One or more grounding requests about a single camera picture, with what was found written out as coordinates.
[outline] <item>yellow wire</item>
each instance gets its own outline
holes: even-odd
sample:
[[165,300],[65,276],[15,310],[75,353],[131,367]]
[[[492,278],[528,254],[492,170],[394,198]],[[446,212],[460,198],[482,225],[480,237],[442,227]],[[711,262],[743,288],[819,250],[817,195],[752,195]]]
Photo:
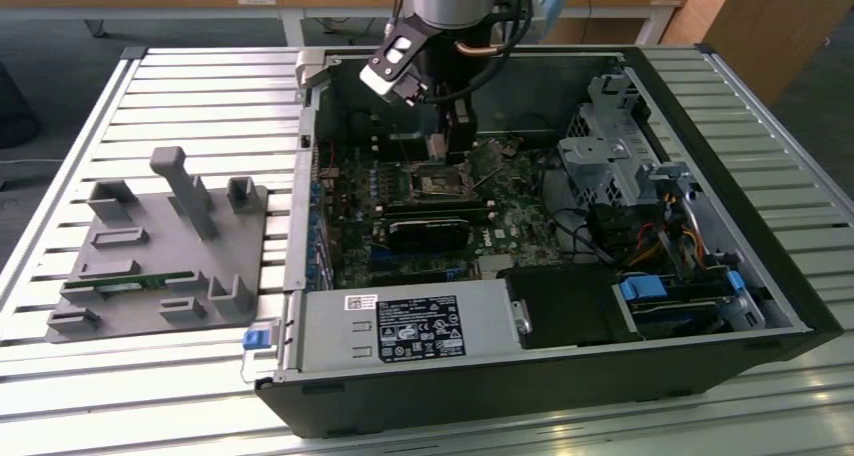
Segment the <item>yellow wire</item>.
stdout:
[[696,256],[696,263],[699,264],[700,268],[704,266],[703,263],[703,245],[699,241],[699,235],[693,234],[693,231],[687,230],[685,228],[683,228],[681,230],[681,234],[687,235],[691,238],[691,241],[693,241],[693,254]]
[[633,266],[635,264],[637,264],[640,261],[643,261],[645,258],[648,258],[649,256],[652,256],[652,254],[655,254],[657,252],[657,250],[661,248],[661,243],[657,242],[655,243],[655,245],[647,249],[640,256],[637,256],[635,259],[631,260],[631,262],[627,264],[627,266]]

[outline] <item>barcode label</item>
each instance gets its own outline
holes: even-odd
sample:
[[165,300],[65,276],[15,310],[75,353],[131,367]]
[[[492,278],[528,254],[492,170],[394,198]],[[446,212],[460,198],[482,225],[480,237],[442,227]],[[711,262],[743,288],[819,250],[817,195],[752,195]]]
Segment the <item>barcode label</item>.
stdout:
[[350,294],[344,298],[344,310],[376,309],[374,294]]

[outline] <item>blue latch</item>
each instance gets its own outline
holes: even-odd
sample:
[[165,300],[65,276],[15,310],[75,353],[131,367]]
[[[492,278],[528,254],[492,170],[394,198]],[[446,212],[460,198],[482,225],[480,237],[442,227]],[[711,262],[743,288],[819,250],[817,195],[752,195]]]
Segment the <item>blue latch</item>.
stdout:
[[249,329],[242,334],[242,349],[249,351],[252,349],[269,348],[269,330],[268,329]]
[[740,293],[741,289],[747,287],[744,285],[744,279],[741,278],[741,275],[737,271],[727,272],[725,279],[729,280],[729,284],[732,285],[732,289],[735,290],[736,294]]
[[652,275],[629,276],[619,283],[619,290],[623,293],[623,299],[632,301],[633,299],[663,298],[667,296],[667,289],[661,278]]

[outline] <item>white label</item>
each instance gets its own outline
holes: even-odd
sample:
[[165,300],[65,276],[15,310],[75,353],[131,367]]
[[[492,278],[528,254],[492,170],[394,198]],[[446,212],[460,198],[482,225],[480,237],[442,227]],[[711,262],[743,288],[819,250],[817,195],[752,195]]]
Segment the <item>white label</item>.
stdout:
[[274,6],[276,0],[237,0],[237,4],[245,6]]
[[374,294],[350,294],[344,298],[344,310],[376,309]]

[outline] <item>motherboard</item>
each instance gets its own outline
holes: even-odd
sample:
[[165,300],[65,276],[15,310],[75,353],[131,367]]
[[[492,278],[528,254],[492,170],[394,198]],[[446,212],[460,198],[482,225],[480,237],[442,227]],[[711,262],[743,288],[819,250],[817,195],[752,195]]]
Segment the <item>motherboard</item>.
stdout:
[[376,146],[336,148],[320,171],[336,288],[492,279],[561,260],[537,189],[542,152],[518,145],[482,137],[454,165],[409,162],[402,141],[400,161]]

